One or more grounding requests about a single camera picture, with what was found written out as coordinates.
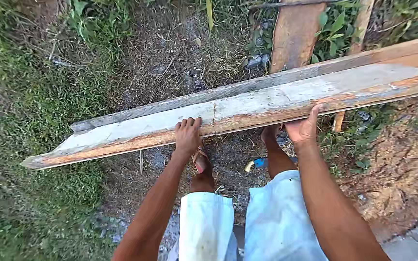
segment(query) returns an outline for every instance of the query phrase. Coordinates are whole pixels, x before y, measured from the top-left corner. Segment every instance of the wood grain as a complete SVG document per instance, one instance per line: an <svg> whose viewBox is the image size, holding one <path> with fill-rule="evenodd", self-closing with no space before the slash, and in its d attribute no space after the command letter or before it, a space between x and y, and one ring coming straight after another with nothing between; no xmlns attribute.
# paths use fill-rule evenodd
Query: wood grain
<svg viewBox="0 0 418 261"><path fill-rule="evenodd" d="M365 65L75 133L54 151L22 164L43 169L171 144L175 123L189 116L203 117L201 132L207 137L304 118L318 103L326 105L321 112L326 114L416 96L417 67Z"/></svg>
<svg viewBox="0 0 418 261"><path fill-rule="evenodd" d="M325 3L320 3L279 9L270 72L307 65L315 45L314 34L319 30L319 15L325 7Z"/></svg>
<svg viewBox="0 0 418 261"><path fill-rule="evenodd" d="M351 48L349 48L347 54L356 54L359 53L363 48L364 38L366 37L367 27L369 25L370 15L372 14L373 3L375 0L360 0L362 5L357 14L354 27L360 31L359 41L353 42Z"/></svg>
<svg viewBox="0 0 418 261"><path fill-rule="evenodd" d="M418 53L418 39L73 123L74 132Z"/></svg>

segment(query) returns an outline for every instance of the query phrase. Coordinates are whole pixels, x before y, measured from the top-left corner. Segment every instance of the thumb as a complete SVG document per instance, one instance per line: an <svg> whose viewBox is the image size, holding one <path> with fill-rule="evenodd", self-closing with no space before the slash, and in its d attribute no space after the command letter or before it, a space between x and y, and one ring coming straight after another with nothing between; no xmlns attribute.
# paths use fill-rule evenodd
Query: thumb
<svg viewBox="0 0 418 261"><path fill-rule="evenodd" d="M309 120L312 123L317 123L317 116L319 115L319 110L323 107L323 104L317 104L316 106L314 106L311 110L311 112L309 113Z"/></svg>

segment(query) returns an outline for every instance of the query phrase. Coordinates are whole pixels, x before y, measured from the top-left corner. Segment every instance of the person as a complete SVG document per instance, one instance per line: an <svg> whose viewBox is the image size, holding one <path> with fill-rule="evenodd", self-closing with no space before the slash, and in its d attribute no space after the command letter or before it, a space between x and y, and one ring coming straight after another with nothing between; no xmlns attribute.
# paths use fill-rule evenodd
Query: person
<svg viewBox="0 0 418 261"><path fill-rule="evenodd" d="M308 119L274 124L261 134L272 180L249 191L244 245L247 261L389 260L321 157L316 142L320 108L320 104L314 106ZM201 123L201 118L177 123L171 160L143 200L114 253L114 261L157 260L178 183L190 158L198 174L192 177L189 194L181 202L178 260L236 260L232 201L214 194L212 165L201 147ZM299 171L276 142L283 125L293 141Z"/></svg>

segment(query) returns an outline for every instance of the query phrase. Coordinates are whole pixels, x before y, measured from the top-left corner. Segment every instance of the sandal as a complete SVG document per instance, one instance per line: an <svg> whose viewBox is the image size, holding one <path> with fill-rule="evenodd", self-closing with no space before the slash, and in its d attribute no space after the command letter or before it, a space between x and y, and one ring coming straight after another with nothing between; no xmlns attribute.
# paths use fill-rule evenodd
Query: sandal
<svg viewBox="0 0 418 261"><path fill-rule="evenodd" d="M204 169L201 166L199 166L198 164L196 164L196 159L198 158L199 154L206 157L209 161L209 157L206 154L206 152L204 152L204 147L202 145L200 145L198 147L198 149L196 150L196 152L191 156L191 158L193 159L193 164L196 167L196 170L198 171L198 173L202 173L204 171Z"/></svg>

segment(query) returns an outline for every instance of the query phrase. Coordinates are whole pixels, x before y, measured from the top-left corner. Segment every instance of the wrist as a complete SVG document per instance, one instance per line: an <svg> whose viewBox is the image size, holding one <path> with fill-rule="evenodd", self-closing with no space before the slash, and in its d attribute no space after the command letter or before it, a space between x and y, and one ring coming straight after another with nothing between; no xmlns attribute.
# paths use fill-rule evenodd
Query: wrist
<svg viewBox="0 0 418 261"><path fill-rule="evenodd" d="M294 144L295 150L296 149L301 149L301 148L317 147L317 142L315 141L315 138L300 140L300 141L297 141L297 142L293 142L293 144Z"/></svg>
<svg viewBox="0 0 418 261"><path fill-rule="evenodd" d="M174 152L172 152L172 157L179 157L184 159L185 161L188 161L188 159L193 155L194 151L189 150L183 150L183 149L175 149Z"/></svg>

